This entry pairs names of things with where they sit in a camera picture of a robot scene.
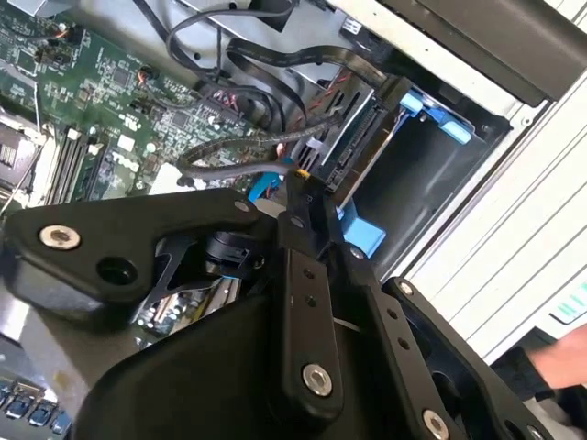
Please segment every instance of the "black plastic cover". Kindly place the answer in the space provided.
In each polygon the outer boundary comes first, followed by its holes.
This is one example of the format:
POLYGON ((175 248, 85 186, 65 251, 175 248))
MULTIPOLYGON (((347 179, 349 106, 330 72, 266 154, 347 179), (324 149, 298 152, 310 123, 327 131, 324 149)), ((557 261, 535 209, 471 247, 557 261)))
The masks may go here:
POLYGON ((544 0, 380 0, 529 105, 587 68, 587 36, 544 0))

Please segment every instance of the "screw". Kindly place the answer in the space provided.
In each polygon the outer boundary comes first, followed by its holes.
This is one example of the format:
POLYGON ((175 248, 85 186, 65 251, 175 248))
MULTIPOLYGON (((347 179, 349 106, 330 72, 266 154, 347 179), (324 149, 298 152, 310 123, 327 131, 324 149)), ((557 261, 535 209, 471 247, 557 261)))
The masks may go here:
POLYGON ((300 219, 300 217, 292 217, 292 223, 297 227, 304 229, 304 222, 300 219))
POLYGON ((39 233, 39 239, 48 248, 58 250, 72 250, 80 246, 82 238, 75 231, 64 225, 44 227, 39 233))
POLYGON ((350 253, 352 254, 352 256, 355 259, 363 259, 364 258, 363 257, 363 253, 360 251, 360 249, 358 249, 356 247, 351 246, 350 247, 350 253))
POLYGON ((257 258, 255 260, 255 262, 253 263, 253 268, 256 269, 260 269, 265 265, 265 257, 263 257, 262 255, 260 256, 260 258, 257 258))
POLYGON ((437 440, 449 440, 449 427, 444 420, 432 410, 425 410, 422 419, 426 424, 428 431, 432 433, 437 440))
POLYGON ((530 431, 530 434, 532 434, 532 436, 534 438, 536 438, 536 440, 544 440, 544 436, 540 433, 540 431, 538 431, 537 428, 535 428, 532 425, 528 426, 528 431, 530 431))
POLYGON ((247 213, 248 211, 250 211, 249 206, 246 203, 241 202, 240 200, 237 200, 235 202, 235 206, 237 207, 237 209, 239 209, 243 213, 247 213))
POLYGON ((318 364, 309 364, 302 370, 302 379, 308 389, 316 396, 326 397, 332 392, 332 379, 318 364))
POLYGON ((400 289, 406 295, 412 295, 412 294, 414 294, 414 291, 412 290, 412 288, 406 282, 403 282, 403 281, 400 282, 400 289))

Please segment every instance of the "microchip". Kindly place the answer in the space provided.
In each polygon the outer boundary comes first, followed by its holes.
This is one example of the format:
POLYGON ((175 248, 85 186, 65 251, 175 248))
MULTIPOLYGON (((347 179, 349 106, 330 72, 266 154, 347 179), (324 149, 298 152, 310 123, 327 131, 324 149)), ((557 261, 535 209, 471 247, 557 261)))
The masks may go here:
POLYGON ((177 112, 172 119, 172 123, 178 128, 184 128, 190 116, 186 113, 177 112))
POLYGON ((114 73, 112 75, 112 81, 118 84, 121 87, 126 87, 128 84, 128 79, 130 78, 130 73, 127 71, 116 67, 114 73))
POLYGON ((80 99, 80 101, 85 103, 85 102, 87 102, 88 99, 90 99, 90 93, 87 90, 82 89, 77 94, 77 97, 80 99))
POLYGON ((22 50, 18 53, 18 67, 23 71, 35 73, 35 59, 22 50))

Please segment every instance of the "gray surface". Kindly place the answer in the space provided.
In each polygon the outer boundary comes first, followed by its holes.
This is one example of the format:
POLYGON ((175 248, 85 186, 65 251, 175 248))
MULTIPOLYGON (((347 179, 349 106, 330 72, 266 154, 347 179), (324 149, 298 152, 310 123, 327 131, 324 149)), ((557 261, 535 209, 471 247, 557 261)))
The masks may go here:
POLYGON ((8 0, 8 3, 22 9, 27 14, 51 17, 72 7, 78 0, 8 0))
POLYGON ((20 341, 71 418, 95 383, 138 351, 129 329, 115 335, 90 334, 34 309, 28 314, 20 341))

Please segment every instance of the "white metal panel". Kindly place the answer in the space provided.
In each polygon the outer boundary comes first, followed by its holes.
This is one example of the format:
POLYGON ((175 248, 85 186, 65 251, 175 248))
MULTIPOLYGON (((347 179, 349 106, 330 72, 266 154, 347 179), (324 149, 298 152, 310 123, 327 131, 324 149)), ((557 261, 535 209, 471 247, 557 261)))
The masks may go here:
MULTIPOLYGON (((574 6, 580 27, 587 26, 574 6)), ((578 273, 587 263, 586 108, 583 75, 408 273, 488 361, 584 282, 578 273)))

